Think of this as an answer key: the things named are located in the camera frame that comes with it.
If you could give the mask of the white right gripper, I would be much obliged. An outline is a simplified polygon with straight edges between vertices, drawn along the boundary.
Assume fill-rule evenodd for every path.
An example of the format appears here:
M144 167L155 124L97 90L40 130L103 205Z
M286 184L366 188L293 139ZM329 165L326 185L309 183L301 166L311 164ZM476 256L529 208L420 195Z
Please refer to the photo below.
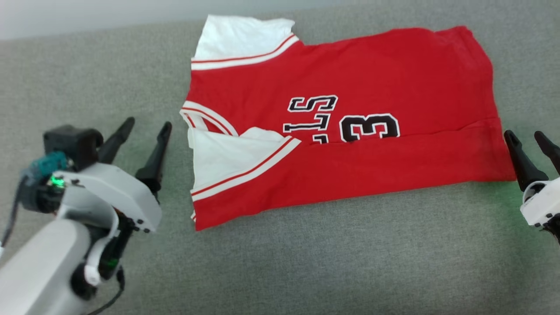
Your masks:
M535 131L534 138L541 152L550 159L560 174L560 147L542 131ZM560 178L548 181L548 176L539 170L523 150L522 142L512 130L504 132L520 191L523 193L521 214L528 225L544 225L560 212Z

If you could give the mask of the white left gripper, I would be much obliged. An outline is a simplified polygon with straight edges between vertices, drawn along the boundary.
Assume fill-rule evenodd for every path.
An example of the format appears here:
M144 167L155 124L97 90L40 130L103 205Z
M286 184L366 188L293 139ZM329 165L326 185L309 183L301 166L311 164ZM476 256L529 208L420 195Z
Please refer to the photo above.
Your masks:
M123 124L100 146L98 161L78 173L58 170L54 177L66 184L77 181L78 185L98 196L112 207L134 221L142 220L140 229L155 232L162 218L162 209L155 196L161 190L162 169L172 133L172 123L165 122L156 137L156 145L144 167L135 177L112 164L120 146L126 142L135 124L128 117Z

